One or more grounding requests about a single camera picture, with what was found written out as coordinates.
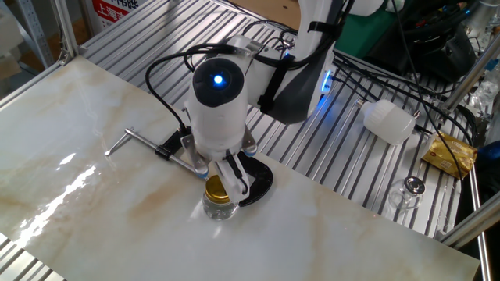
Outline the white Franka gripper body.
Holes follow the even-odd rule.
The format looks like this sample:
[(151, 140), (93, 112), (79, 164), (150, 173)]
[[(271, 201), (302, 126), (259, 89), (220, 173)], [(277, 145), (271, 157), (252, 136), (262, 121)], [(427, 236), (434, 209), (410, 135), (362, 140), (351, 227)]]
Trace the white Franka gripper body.
[(240, 159), (231, 151), (215, 151), (213, 162), (230, 200), (238, 203), (249, 196), (249, 179)]

